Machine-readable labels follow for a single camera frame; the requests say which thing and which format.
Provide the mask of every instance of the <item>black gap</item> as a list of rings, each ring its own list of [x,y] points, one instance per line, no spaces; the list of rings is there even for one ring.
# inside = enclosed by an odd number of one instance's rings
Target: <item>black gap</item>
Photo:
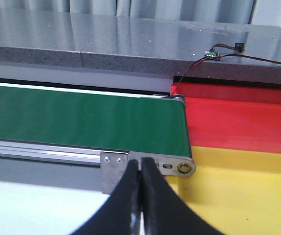
[[[99,92],[116,92],[116,93],[146,94],[146,95],[153,95],[153,94],[169,95],[169,93],[167,93],[167,92],[143,91],[143,90],[108,88],[108,87],[93,87],[93,86],[84,86],[84,85],[71,85],[71,84],[62,84],[62,83],[53,83],[53,82],[24,81],[24,80],[5,79],[5,78],[0,78],[0,83],[57,87],[57,88],[68,88],[68,89],[78,89],[78,90],[91,90],[91,91],[99,91]]]
[[[181,78],[180,76],[175,76],[173,81],[179,82],[180,78]],[[181,82],[281,89],[281,84],[275,84],[275,83],[234,81],[234,80],[200,78],[200,77],[184,77]]]

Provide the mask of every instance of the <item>gray countertop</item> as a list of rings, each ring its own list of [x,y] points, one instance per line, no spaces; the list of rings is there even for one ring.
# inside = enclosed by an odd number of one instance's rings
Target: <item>gray countertop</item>
[[[241,42],[281,61],[280,27],[0,9],[1,62],[182,75],[213,44]],[[228,57],[188,75],[281,84],[281,65]]]

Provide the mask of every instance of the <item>red plastic block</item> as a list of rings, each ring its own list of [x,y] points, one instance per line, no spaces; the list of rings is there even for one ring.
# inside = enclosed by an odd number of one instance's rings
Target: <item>red plastic block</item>
[[[176,93],[191,145],[281,153],[281,90],[181,83]]]

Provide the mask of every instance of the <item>white floor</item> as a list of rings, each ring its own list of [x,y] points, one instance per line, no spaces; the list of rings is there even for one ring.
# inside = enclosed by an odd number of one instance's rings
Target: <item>white floor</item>
[[[108,195],[0,181],[0,235],[67,235]]]

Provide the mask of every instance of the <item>wire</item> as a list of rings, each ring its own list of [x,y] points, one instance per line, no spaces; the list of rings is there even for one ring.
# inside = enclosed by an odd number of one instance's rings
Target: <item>wire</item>
[[[183,78],[184,78],[185,75],[188,73],[188,71],[190,71],[191,69],[193,69],[194,67],[196,67],[198,64],[201,64],[203,61],[206,61],[207,59],[209,59],[209,57],[208,57],[208,56],[205,56],[205,57],[203,57],[203,58],[197,60],[195,63],[193,63],[193,64],[185,71],[185,73],[183,74],[183,76],[180,78],[180,80],[179,80],[177,86],[175,87],[175,90],[172,92],[171,95],[174,95],[174,93],[176,92],[177,88],[179,87],[180,82],[183,80]]]
[[[223,58],[223,57],[227,57],[227,56],[238,56],[238,57],[244,57],[244,58],[248,58],[248,59],[252,59],[252,60],[260,60],[260,61],[265,61],[265,62],[281,65],[280,61],[268,60],[268,59],[263,59],[263,58],[259,58],[259,57],[249,56],[249,55],[241,55],[241,54],[216,55],[216,56],[213,56],[212,58]]]
[[[214,52],[214,48],[215,48],[215,47],[223,47],[223,48],[227,48],[227,49],[231,49],[231,50],[237,50],[237,51],[239,51],[239,52],[242,52],[242,51],[241,51],[241,48],[231,47],[231,46],[226,45],[226,44],[223,44],[223,43],[214,44],[214,45],[211,47],[211,49],[210,49],[209,52]]]

